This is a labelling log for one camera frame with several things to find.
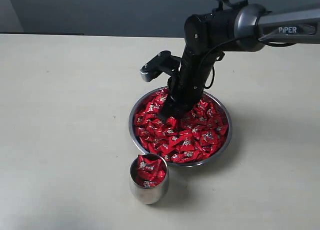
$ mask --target red candy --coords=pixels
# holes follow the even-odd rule
[[[163,124],[157,114],[167,95],[168,89],[153,93],[134,116],[135,135],[143,148],[175,163],[201,161],[215,154],[226,141],[229,127],[221,107],[204,97],[182,120],[170,117]],[[153,180],[144,184],[153,185]]]
[[[138,155],[136,173],[135,182],[145,188],[157,186],[166,176],[162,160],[149,160],[141,155]]]

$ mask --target table surface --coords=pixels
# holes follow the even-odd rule
[[[183,39],[0,35],[0,229],[318,229],[320,46],[227,53],[208,90],[233,136],[206,165],[170,168],[167,195],[129,190],[140,67]]]

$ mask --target stainless steel bowl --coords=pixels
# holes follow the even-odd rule
[[[142,187],[135,182],[135,178],[137,175],[138,158],[133,161],[130,167],[130,190],[132,194],[144,204],[153,204],[159,201],[168,192],[169,169],[166,161],[159,155],[149,153],[143,156],[147,157],[150,160],[161,159],[161,161],[165,165],[164,170],[166,171],[166,174],[164,180],[159,185],[150,188]]]
[[[153,94],[156,91],[162,90],[163,88],[166,87],[160,87],[158,89],[155,89],[153,91],[150,91],[148,93],[146,93],[144,96],[142,96],[137,102],[136,104],[133,106],[131,112],[130,112],[130,116],[129,116],[129,133],[130,136],[134,142],[134,144],[137,146],[137,148],[143,152],[144,154],[148,154],[149,152],[144,149],[142,147],[142,145],[139,143],[138,138],[135,136],[135,126],[134,126],[134,118],[135,118],[135,114],[140,110],[140,107],[142,105],[142,101],[148,97],[149,95]],[[208,157],[205,160],[202,161],[196,161],[196,162],[190,162],[190,163],[172,163],[172,162],[167,162],[167,164],[169,166],[178,166],[178,167],[193,167],[193,166],[198,166],[198,165],[202,165],[205,164],[211,160],[213,160],[214,158],[218,157],[221,153],[223,153],[223,151],[227,148],[227,146],[229,145],[230,141],[231,141],[231,136],[232,136],[232,122],[231,122],[231,118],[230,115],[227,111],[227,109],[225,108],[225,106],[214,96],[212,96],[211,94],[204,92],[204,95],[211,98],[214,102],[215,102],[215,106],[218,106],[220,110],[222,110],[225,115],[226,118],[228,120],[228,124],[229,124],[229,128],[227,131],[227,136],[226,136],[226,140],[225,143],[222,145],[222,147],[212,156]]]

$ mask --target robotic arm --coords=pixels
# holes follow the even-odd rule
[[[147,82],[162,72],[170,75],[169,94],[158,115],[163,122],[170,116],[181,119],[200,100],[204,89],[213,84],[214,63],[223,59],[225,51],[255,52],[265,45],[320,44],[320,4],[273,13],[247,1],[215,1],[219,7],[211,13],[187,18],[182,58],[163,51],[140,69]],[[224,10],[223,3],[230,9]],[[211,70],[212,81],[206,87]]]

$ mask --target metal cup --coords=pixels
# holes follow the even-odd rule
[[[144,204],[153,204],[159,201],[168,191],[169,188],[169,169],[166,161],[156,154],[145,154],[144,157],[149,160],[161,159],[162,163],[165,165],[166,175],[164,180],[157,186],[154,187],[142,187],[135,182],[138,167],[138,158],[136,158],[130,167],[130,189],[132,194]]]

